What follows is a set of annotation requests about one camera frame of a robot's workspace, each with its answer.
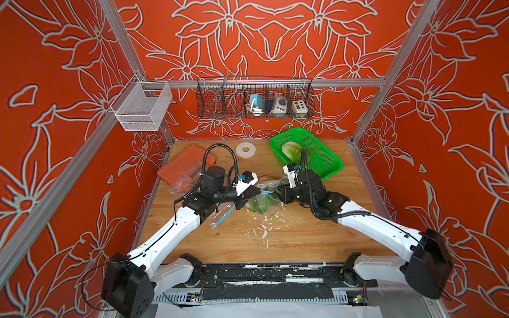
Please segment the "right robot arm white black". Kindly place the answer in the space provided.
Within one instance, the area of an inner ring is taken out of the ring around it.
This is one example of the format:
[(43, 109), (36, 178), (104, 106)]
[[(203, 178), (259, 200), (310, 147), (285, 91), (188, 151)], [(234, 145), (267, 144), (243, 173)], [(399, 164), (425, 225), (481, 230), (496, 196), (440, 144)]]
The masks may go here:
[(453, 261), (441, 234), (433, 229), (405, 227), (370, 212), (341, 193), (326, 190), (321, 178), (308, 166), (306, 148), (302, 149), (301, 162), (292, 162), (283, 171), (289, 181), (279, 188), (284, 204), (308, 207), (316, 219), (354, 229), (394, 253), (392, 257), (353, 253), (343, 267), (348, 285), (356, 286), (361, 280), (385, 280), (405, 284), (429, 299), (445, 295)]

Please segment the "chinese cabbage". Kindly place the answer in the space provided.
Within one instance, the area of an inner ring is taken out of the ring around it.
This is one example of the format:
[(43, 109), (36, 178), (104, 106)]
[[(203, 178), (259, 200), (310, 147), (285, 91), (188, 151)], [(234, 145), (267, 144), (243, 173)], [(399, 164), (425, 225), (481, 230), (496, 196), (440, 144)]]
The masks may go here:
[(283, 155), (291, 162), (295, 164), (301, 163), (302, 159), (302, 146), (293, 141), (286, 142), (282, 145), (281, 151)]

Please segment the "clear zip-top bag blue seal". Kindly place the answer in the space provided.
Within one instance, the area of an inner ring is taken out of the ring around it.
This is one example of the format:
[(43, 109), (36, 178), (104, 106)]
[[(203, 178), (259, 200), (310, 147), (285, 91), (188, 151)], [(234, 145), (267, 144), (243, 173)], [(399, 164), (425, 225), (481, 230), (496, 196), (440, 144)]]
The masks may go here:
[(170, 227), (184, 223), (185, 212), (191, 210), (190, 216), (197, 217), (201, 225), (214, 211), (218, 209), (220, 195), (228, 188), (234, 188), (228, 183), (224, 168), (212, 166), (202, 174), (197, 186), (183, 200), (181, 208), (177, 211), (176, 219), (169, 222)]

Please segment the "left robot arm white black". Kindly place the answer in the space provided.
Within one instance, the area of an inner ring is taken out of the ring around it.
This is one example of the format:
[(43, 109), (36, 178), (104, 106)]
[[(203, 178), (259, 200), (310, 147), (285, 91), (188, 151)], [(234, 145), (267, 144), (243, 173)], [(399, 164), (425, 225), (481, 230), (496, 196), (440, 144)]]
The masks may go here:
[(156, 295), (197, 276), (200, 262), (183, 256), (164, 266), (164, 259), (223, 204), (240, 210), (261, 190), (256, 173), (239, 171), (235, 151), (222, 143), (212, 144), (207, 158), (215, 148), (226, 149), (233, 166), (226, 171), (220, 166), (202, 166), (200, 177), (187, 194), (176, 200), (181, 206), (151, 238), (126, 255), (117, 253), (105, 264), (101, 297), (123, 317), (141, 317)]

